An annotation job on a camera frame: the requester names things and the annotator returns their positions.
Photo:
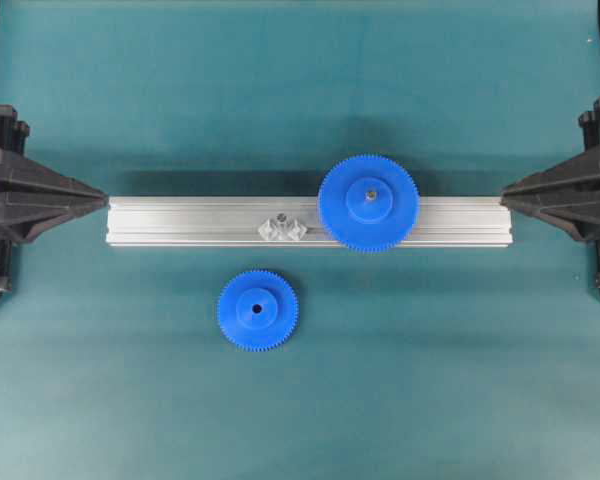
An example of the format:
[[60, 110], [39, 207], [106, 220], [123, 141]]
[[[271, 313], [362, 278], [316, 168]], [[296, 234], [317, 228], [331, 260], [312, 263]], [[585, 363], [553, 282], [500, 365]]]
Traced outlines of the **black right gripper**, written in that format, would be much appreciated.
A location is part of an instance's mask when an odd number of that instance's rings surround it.
[[578, 119], [585, 152], [504, 188], [500, 204], [565, 232], [580, 243], [595, 241], [595, 285], [600, 293], [600, 225], [536, 208], [524, 202], [600, 202], [600, 97]]

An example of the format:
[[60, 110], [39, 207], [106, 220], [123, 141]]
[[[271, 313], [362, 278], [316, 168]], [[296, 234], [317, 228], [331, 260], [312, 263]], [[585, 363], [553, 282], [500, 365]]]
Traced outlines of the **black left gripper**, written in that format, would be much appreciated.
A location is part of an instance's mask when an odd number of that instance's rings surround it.
[[29, 244], [46, 231], [105, 207], [105, 193], [74, 178], [66, 177], [21, 154], [29, 126], [18, 120], [10, 105], [0, 105], [0, 202], [6, 185], [34, 192], [94, 198], [51, 206], [7, 206], [0, 219], [0, 298], [12, 287], [13, 242]]

